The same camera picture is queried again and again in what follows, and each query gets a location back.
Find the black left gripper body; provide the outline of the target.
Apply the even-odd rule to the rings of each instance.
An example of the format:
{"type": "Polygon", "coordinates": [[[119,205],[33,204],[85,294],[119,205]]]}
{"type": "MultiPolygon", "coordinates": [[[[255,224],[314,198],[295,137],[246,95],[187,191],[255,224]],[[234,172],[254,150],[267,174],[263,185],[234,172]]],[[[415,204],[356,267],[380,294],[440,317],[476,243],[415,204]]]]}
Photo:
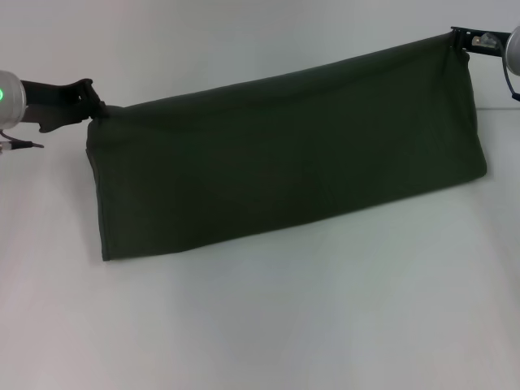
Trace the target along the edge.
{"type": "Polygon", "coordinates": [[[41,133],[79,124],[93,115],[93,81],[79,80],[68,85],[22,81],[26,109],[22,123],[38,124],[41,133]]]}

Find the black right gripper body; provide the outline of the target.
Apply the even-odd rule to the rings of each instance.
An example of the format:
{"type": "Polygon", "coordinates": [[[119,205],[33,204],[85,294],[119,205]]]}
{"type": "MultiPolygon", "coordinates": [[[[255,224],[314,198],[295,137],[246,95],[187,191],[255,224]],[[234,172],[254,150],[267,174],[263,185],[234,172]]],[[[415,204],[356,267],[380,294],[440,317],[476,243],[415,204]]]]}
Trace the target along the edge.
{"type": "Polygon", "coordinates": [[[510,37],[509,32],[471,29],[470,53],[501,57],[510,37]]]}

